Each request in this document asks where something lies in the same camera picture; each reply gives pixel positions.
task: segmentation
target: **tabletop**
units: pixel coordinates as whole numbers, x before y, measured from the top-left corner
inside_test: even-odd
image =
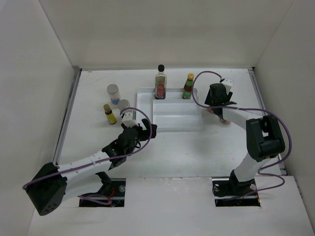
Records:
[[[183,88],[187,74],[197,75],[213,70],[234,81],[232,101],[240,107],[259,108],[255,87],[247,69],[166,68],[168,88]],[[136,106],[139,88],[153,88],[158,70],[104,70],[83,71],[66,131],[60,164],[93,155],[122,133],[119,109],[110,103],[106,91],[109,84],[119,87],[121,99]],[[199,102],[203,103],[209,85],[218,83],[213,74],[198,78]],[[110,104],[117,123],[107,122],[103,105]],[[121,166],[107,171],[111,177],[221,177],[229,176],[247,153],[245,130],[235,124],[224,125],[220,119],[201,110],[201,131],[160,132],[148,146],[127,159]],[[279,167],[266,170],[281,174]]]

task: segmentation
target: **black cap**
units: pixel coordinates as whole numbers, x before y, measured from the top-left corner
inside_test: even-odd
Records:
[[[157,69],[159,70],[159,72],[163,72],[164,71],[164,65],[158,65]]]

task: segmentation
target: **plastic tray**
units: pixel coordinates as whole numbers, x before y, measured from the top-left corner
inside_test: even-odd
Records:
[[[157,125],[157,132],[195,131],[202,127],[200,107],[194,100],[182,98],[182,88],[167,88],[165,99],[155,99],[154,88],[139,88],[137,108]],[[198,100],[197,90],[194,94]],[[142,124],[144,116],[137,112],[136,121]]]

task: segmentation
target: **small yellow bottle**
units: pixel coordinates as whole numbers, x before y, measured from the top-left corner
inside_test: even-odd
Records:
[[[115,124],[117,121],[116,117],[114,116],[114,113],[112,112],[108,104],[104,105],[104,110],[105,110],[105,114],[106,114],[108,122],[110,124]]]

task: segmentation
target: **red label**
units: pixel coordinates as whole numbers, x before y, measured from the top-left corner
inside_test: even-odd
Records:
[[[159,85],[157,88],[157,97],[164,97],[164,85]]]

